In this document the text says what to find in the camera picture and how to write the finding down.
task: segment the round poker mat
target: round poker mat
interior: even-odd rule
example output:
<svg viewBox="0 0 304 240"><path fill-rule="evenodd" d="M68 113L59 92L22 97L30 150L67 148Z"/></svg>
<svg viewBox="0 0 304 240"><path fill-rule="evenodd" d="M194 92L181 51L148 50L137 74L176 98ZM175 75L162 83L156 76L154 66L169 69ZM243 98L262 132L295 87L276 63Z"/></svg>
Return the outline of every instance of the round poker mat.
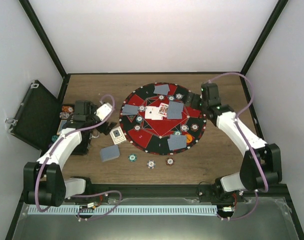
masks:
<svg viewBox="0 0 304 240"><path fill-rule="evenodd" d="M125 104L137 107L144 106L144 108L148 106L159 107L161 103L169 104L168 97L160 99L159 94L153 93L155 86L166 84L168 84L170 89L167 96L179 94L178 96L183 97L181 99L175 98L175 102L183 103L186 100L187 94L190 92L188 89L173 83L159 82L139 87L124 100L121 107L119 121L124 135L131 144L146 153L158 155L181 153L195 145L206 128L206 116L201 111L186 106L183 108L182 119L167 119L166 117L163 117L163 120L146 119L145 111L138 111L137 115L122 115L122 108ZM192 125L197 125L198 129L192 129ZM182 131L182 126L188 126L188 130ZM186 148L170 150L167 140L170 135L178 131L187 136Z"/></svg>

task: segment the white panel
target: white panel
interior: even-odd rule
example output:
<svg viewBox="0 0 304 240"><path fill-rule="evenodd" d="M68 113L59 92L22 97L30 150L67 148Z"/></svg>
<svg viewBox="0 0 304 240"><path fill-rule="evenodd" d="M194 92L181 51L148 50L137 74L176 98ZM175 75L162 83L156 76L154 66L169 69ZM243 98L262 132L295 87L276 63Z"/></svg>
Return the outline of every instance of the white panel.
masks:
<svg viewBox="0 0 304 240"><path fill-rule="evenodd" d="M248 77L266 141L281 149L283 182L304 230L304 0L288 2Z"/></svg>
<svg viewBox="0 0 304 240"><path fill-rule="evenodd" d="M68 73L240 71L277 0L31 0Z"/></svg>
<svg viewBox="0 0 304 240"><path fill-rule="evenodd" d="M40 152L7 133L30 83L58 95L62 78L19 1L0 0L0 240L5 239L23 190L23 167Z"/></svg>

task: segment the black metal frame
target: black metal frame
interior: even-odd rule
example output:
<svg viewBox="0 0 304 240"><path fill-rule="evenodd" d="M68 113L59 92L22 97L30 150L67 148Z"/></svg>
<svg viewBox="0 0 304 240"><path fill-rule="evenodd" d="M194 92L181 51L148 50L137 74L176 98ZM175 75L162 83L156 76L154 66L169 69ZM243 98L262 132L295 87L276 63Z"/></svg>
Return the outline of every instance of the black metal frame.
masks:
<svg viewBox="0 0 304 240"><path fill-rule="evenodd" d="M27 16L29 17L31 23L33 24L36 32L38 33L41 41L43 42L46 50L48 51L50 57L52 58L55 66L57 67L59 73L61 74L63 78L62 86L59 92L58 100L62 103L66 89L71 77L71 74L67 74L64 70L64 67L62 63L60 62L49 38L47 37L40 21L38 20L38 17L36 16L30 2L28 0L19 0L22 7L24 8ZM267 39L269 33L271 32L274 24L276 23L278 17L280 16L282 10L284 9L286 3L288 0L279 0L271 13L264 29L262 30L256 44L254 45L250 55L248 56L242 70L240 73L243 75L246 75L249 68L253 64L257 54L259 53L260 49L262 48L265 40ZM131 73L89 73L89 74L114 74L114 75L120 75L120 74L220 74L222 72L131 72ZM246 83L243 78L240 78L246 100L250 100L250 94L248 91L248 88L246 86ZM254 122L255 130L257 135L260 138L263 138L263 134L261 131L261 128L259 126L257 116L255 113L255 109L253 105L250 106L250 112L251 116ZM121 190L123 196L125 198L151 198L151 197L164 197L164 198L170 198L170 197L180 197L180 198L194 198L199 196L199 199L201 202L211 202L213 204L222 204L222 202L217 201L216 199L213 199L213 196L208 195L207 193L211 192L211 186L208 184L205 185L187 185L187 184L180 184L180 185L135 185L135 184L93 184L94 190L98 192L103 192L106 190ZM292 220L294 222L297 234L299 236L300 240L304 240L304 233L301 228L300 222L298 220L298 217L296 215L296 211L294 208L294 205L292 203L292 199L290 197L290 194L288 192L287 186L285 184L279 184L276 186L271 186L269 188L268 193L260 193L260 197L284 197L286 200L287 205L292 209ZM246 196L254 196L252 193L244 193L244 197ZM12 224L9 228L8 234L6 239L10 240L14 236L15 228L17 225L17 221L19 218L19 215L21 213L23 207L22 199L19 201L15 215L12 220Z"/></svg>

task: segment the wooden tabletop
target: wooden tabletop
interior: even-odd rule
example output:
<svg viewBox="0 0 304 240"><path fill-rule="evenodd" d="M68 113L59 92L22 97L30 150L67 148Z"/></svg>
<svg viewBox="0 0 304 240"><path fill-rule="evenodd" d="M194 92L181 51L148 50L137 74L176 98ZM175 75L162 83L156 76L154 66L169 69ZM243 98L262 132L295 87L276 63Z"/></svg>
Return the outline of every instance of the wooden tabletop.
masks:
<svg viewBox="0 0 304 240"><path fill-rule="evenodd" d="M214 77L212 74L80 74L72 75L64 103L89 100L99 103L104 94L111 94L116 101L116 111L109 122L118 122L120 107L124 99L140 86L166 82L175 83L200 93L202 82ZM229 104L239 111L247 102L238 76L224 76L216 82L219 86L222 104ZM254 125L249 111L241 120L253 132ZM191 149L173 155L173 166L167 166L168 156L145 153L128 141L119 145L120 157L102 163L100 150L113 145L110 135L101 134L92 139L88 155L70 156L66 162L64 178L71 176L90 177L97 184L198 184L201 181L214 182L217 177L238 172L243 157L224 132L208 121L204 135ZM130 162L129 154L136 154L137 161ZM148 160L154 160L156 167L149 169Z"/></svg>

